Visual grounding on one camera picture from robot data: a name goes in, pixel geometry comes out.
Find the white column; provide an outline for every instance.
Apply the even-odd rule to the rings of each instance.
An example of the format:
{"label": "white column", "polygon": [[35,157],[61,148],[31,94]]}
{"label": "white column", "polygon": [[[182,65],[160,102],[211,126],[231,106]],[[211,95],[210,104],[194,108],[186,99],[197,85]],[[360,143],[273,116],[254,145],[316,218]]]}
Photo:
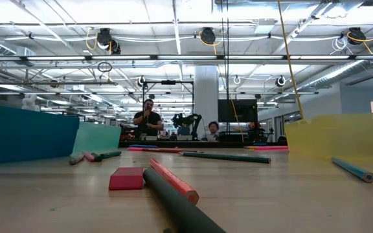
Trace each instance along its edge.
{"label": "white column", "polygon": [[194,112],[203,118],[203,122],[201,120],[197,129],[199,138],[204,134],[203,123],[205,123],[205,129],[207,129],[209,122],[218,121],[218,76],[217,66],[195,67]]}

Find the red eraser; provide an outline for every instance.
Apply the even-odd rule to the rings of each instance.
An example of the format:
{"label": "red eraser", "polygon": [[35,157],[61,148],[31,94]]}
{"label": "red eraser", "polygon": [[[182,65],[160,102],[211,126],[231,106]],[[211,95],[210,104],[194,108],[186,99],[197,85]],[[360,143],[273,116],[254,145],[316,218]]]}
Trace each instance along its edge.
{"label": "red eraser", "polygon": [[117,168],[111,174],[109,190],[136,190],[143,186],[143,168]]}

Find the person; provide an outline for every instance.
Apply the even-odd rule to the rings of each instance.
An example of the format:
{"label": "person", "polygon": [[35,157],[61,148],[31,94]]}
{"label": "person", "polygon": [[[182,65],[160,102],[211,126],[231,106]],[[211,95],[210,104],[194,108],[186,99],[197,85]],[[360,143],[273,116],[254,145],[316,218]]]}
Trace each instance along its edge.
{"label": "person", "polygon": [[157,136],[158,131],[163,130],[162,119],[159,114],[152,111],[153,100],[143,102],[143,111],[135,114],[133,124],[137,126],[137,136],[145,133],[148,136]]}
{"label": "person", "polygon": [[208,124],[208,128],[210,129],[209,135],[203,135],[203,138],[207,138],[207,141],[217,141],[218,140],[218,130],[220,129],[217,122],[210,122]]}

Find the black t-shirt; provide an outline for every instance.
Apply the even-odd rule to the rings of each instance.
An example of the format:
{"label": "black t-shirt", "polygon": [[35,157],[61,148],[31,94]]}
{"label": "black t-shirt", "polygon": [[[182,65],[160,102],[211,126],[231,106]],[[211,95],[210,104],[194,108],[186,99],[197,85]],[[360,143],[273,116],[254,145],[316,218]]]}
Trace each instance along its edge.
{"label": "black t-shirt", "polygon": [[[134,118],[139,118],[143,115],[143,112],[135,114]],[[148,136],[157,136],[158,131],[156,129],[149,128],[146,124],[151,123],[157,125],[159,121],[162,121],[161,116],[155,112],[150,112],[149,116],[145,117],[142,123],[137,125],[137,136],[139,137],[142,133],[146,133]]]}

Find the wooden table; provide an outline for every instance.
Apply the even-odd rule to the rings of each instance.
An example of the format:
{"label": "wooden table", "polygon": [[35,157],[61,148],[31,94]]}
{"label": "wooden table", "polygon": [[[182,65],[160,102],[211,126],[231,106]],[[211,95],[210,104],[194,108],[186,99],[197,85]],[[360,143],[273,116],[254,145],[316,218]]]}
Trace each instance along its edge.
{"label": "wooden table", "polygon": [[[122,149],[120,157],[76,166],[68,158],[1,164],[0,232],[162,232],[169,218],[149,189],[107,189],[117,167],[147,167],[151,158],[194,187],[198,207],[227,232],[373,232],[373,184],[330,161],[204,150],[265,155],[272,163]],[[366,169],[373,172],[373,164]]]}

